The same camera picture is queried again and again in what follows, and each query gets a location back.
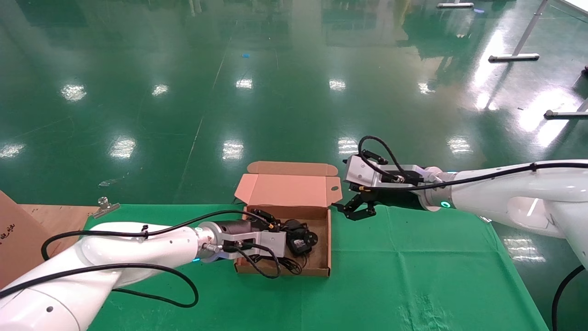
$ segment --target box lid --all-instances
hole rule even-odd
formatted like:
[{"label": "box lid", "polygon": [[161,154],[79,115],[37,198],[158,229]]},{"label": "box lid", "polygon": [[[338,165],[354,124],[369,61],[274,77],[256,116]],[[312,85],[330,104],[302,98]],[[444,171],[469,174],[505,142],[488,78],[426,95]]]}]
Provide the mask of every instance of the box lid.
[{"label": "box lid", "polygon": [[328,207],[343,198],[330,164],[257,161],[247,170],[235,197],[251,206]]}]

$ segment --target table leg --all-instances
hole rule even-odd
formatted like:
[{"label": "table leg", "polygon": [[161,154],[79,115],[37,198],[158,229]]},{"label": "table leg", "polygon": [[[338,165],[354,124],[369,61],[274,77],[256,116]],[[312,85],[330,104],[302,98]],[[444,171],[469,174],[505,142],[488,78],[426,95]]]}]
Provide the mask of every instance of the table leg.
[{"label": "table leg", "polygon": [[459,2],[460,0],[455,0],[453,3],[447,2],[442,4],[437,4],[437,8],[472,8],[474,7],[473,2]]},{"label": "table leg", "polygon": [[512,54],[491,55],[490,58],[488,59],[488,61],[490,61],[490,62],[505,62],[505,61],[514,61],[514,60],[520,61],[520,60],[537,60],[537,59],[539,59],[539,54],[537,54],[537,53],[521,54],[520,50],[523,48],[524,43],[529,38],[529,35],[531,34],[531,31],[533,31],[535,24],[537,24],[539,17],[543,13],[543,10],[545,10],[545,7],[547,7],[547,2],[548,2],[548,0],[543,0],[541,2],[541,4],[539,5],[539,8],[537,9],[535,14],[533,15],[533,18],[529,22],[529,25],[527,26],[527,29],[524,31],[523,36],[521,37],[519,43],[514,48],[514,52]]},{"label": "table leg", "polygon": [[546,120],[586,120],[588,119],[588,98],[580,105],[575,112],[555,112],[546,111],[544,118]]}]

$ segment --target green tablecloth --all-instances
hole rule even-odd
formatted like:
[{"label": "green tablecloth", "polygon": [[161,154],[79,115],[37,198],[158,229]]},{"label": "green tablecloth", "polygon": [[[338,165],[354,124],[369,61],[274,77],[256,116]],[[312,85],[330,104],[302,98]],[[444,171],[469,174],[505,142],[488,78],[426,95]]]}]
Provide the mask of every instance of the green tablecloth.
[{"label": "green tablecloth", "polygon": [[[235,208],[123,205],[89,219],[86,229],[110,221],[173,225]],[[179,268],[198,287],[194,308],[111,293],[90,330],[547,330],[492,226],[455,210],[376,209],[357,222],[333,213],[328,279],[271,280],[236,274],[231,261],[196,262]],[[168,274],[129,288],[192,300]]]}]

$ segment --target cardboard box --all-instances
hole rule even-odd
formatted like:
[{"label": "cardboard box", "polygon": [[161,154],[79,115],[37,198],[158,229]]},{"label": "cardboard box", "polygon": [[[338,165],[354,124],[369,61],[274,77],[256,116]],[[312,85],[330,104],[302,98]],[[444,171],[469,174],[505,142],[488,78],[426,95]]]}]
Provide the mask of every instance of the cardboard box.
[{"label": "cardboard box", "polygon": [[42,225],[0,191],[0,289],[44,262],[47,238]]},{"label": "cardboard box", "polygon": [[[337,168],[324,163],[258,161],[247,166],[235,197],[245,202],[246,211],[261,209],[282,222],[296,219],[308,223],[319,241],[308,254],[302,270],[304,276],[329,277],[331,271],[331,213],[329,206],[343,198]],[[294,258],[288,248],[286,257],[303,264],[303,257]],[[276,274],[273,261],[261,260],[259,268]],[[245,259],[235,260],[238,273],[257,273]],[[290,272],[282,267],[282,275]]]}]

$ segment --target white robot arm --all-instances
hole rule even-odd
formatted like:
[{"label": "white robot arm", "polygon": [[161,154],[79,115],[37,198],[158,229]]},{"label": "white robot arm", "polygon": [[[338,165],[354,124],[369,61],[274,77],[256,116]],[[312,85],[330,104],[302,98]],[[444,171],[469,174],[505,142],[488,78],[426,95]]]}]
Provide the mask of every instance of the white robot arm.
[{"label": "white robot arm", "polygon": [[[238,251],[228,247],[243,248],[241,252],[247,255],[273,256],[275,252],[275,255],[283,256],[283,247],[281,249],[272,247],[272,243],[279,242],[275,240],[276,236],[285,236],[285,234],[260,231],[254,226],[254,223],[245,220],[206,221],[196,228],[183,226],[166,231],[169,227],[154,224],[134,222],[99,224],[91,231],[117,231],[144,234],[144,236],[84,237],[72,247],[16,279],[2,292],[40,277],[86,267],[114,263],[132,263],[133,265],[145,263],[176,268],[196,259],[212,262],[218,258],[236,259],[241,256]],[[151,233],[163,230],[164,233],[145,234],[142,232],[145,229]],[[262,247],[270,248],[271,252],[252,247],[250,243],[269,244]],[[0,330],[86,330],[113,289],[139,282],[160,272],[155,269],[126,267],[84,272],[27,286],[11,294],[0,296]],[[195,295],[193,304],[184,306],[195,305],[198,301],[196,291]]]},{"label": "white robot arm", "polygon": [[[429,211],[456,208],[486,222],[565,238],[588,267],[588,160],[447,173],[416,165],[399,165],[400,171],[378,155],[374,159],[353,155],[346,160],[344,180],[359,193],[347,204],[338,205],[348,218],[374,215],[377,203]],[[367,208],[357,211],[362,203]]]}]

